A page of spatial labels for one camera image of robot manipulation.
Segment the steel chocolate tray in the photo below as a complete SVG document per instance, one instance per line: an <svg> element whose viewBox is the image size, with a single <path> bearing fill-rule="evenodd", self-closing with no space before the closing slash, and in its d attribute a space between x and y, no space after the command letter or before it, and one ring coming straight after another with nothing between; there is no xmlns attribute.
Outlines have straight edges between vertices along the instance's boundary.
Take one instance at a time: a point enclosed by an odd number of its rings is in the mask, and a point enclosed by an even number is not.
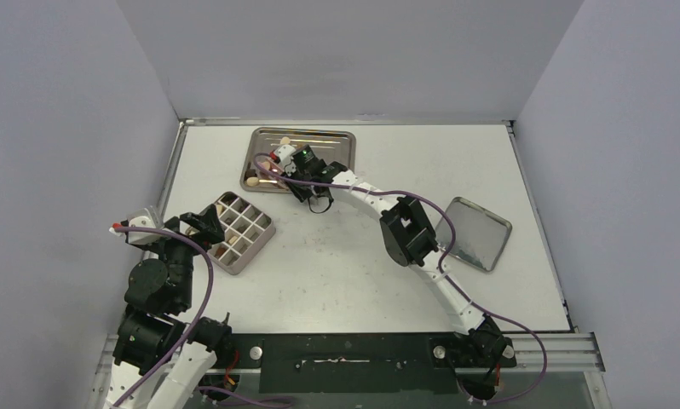
<svg viewBox="0 0 680 409"><path fill-rule="evenodd" d="M283 181L263 172L293 170L291 155L310 147L318 159L354 168L356 138L348 131L261 127L251 134L240 186L248 192L287 193Z"/></svg>

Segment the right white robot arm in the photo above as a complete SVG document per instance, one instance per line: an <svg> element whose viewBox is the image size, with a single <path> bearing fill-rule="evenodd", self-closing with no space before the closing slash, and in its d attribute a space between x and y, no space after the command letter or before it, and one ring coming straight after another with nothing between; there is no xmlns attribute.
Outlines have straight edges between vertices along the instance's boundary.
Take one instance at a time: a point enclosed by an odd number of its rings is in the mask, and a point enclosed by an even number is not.
<svg viewBox="0 0 680 409"><path fill-rule="evenodd" d="M389 257L410 268L426 284L459 334L462 356L471 364L515 358L515 350L490 314L458 291L447 272L444 253L421 201L410 193L387 193L363 181L347 166L326 163L310 146L281 145L270 153L285 184L300 201L338 199L378 221Z"/></svg>

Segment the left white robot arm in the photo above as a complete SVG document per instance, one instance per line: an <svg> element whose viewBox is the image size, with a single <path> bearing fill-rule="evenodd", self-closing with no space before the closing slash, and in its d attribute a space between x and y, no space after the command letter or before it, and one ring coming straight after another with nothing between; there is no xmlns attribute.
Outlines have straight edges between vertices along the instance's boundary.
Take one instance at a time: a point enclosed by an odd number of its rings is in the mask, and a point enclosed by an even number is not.
<svg viewBox="0 0 680 409"><path fill-rule="evenodd" d="M208 251L225 239L218 207L166 222L148 207L110 231L151 257L129 273L104 406L182 408L211 367L233 366L239 359L228 321L203 315L210 290L190 323L176 319L192 305L196 256L204 258L208 280L214 280Z"/></svg>

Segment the cream round swirl chocolate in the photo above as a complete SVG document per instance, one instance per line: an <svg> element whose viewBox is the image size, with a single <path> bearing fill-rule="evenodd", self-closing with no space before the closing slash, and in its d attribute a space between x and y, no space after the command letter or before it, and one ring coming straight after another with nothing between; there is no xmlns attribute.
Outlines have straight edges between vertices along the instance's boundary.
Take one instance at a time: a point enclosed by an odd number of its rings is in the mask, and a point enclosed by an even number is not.
<svg viewBox="0 0 680 409"><path fill-rule="evenodd" d="M257 187L259 185L259 179L255 176L249 177L245 180L245 185L247 187Z"/></svg>

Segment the metal tin lid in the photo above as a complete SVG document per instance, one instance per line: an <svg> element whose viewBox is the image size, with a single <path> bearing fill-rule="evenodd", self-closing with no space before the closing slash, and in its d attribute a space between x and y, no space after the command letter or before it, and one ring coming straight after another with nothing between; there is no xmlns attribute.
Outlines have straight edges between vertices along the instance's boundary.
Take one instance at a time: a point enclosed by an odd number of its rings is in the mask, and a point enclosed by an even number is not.
<svg viewBox="0 0 680 409"><path fill-rule="evenodd" d="M454 198L445 213L455 228L455 241L444 218L435 227L436 241L452 256L484 273L491 273L510 238L512 224L503 217L462 198Z"/></svg>

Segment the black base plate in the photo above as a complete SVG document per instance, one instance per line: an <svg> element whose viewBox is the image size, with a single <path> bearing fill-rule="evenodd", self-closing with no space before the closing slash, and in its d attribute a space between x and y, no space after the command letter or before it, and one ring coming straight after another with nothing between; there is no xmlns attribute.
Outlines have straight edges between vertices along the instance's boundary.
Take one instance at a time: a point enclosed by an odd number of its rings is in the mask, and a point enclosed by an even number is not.
<svg viewBox="0 0 680 409"><path fill-rule="evenodd" d="M498 370L516 367L508 337L483 332L237 334L235 354L200 383L232 391L259 377L262 394L455 394L458 386L495 387Z"/></svg>

